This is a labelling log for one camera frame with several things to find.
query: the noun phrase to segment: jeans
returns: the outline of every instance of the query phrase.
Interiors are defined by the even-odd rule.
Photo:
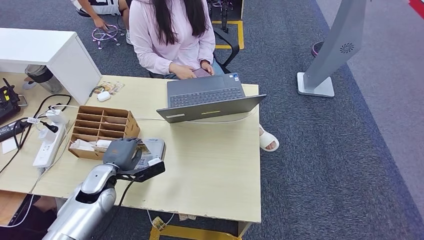
[[[222,68],[220,67],[220,65],[217,63],[217,61],[215,61],[215,59],[213,60],[212,63],[212,68],[215,71],[215,75],[224,75],[224,71],[222,70]],[[177,75],[175,75],[175,73],[172,74],[167,74],[167,75],[163,75],[164,79],[178,79]]]

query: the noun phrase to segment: robotic arm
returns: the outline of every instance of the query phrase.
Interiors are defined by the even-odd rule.
[[[143,153],[137,138],[112,141],[102,158],[83,183],[79,184],[57,212],[57,219],[48,228],[43,240],[85,240],[90,237],[102,218],[112,209],[117,199],[117,180],[144,182],[165,172],[159,158],[136,169]]]

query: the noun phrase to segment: laptop keyboard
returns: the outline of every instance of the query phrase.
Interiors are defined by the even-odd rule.
[[[196,104],[205,104],[223,100],[238,99],[242,96],[243,95],[240,87],[182,94],[170,97],[170,107],[184,107]]]

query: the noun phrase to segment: speaker grille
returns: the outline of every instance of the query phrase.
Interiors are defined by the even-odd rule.
[[[355,45],[353,43],[348,42],[348,43],[345,43],[341,46],[340,52],[342,54],[348,54],[348,53],[352,52],[354,50],[354,48],[355,48]]]

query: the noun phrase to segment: wooden organizer box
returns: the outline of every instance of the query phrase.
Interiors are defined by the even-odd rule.
[[[68,150],[78,158],[102,160],[103,152],[71,149],[69,147],[77,139],[93,142],[100,139],[136,138],[139,133],[140,127],[131,111],[96,106],[80,106]]]

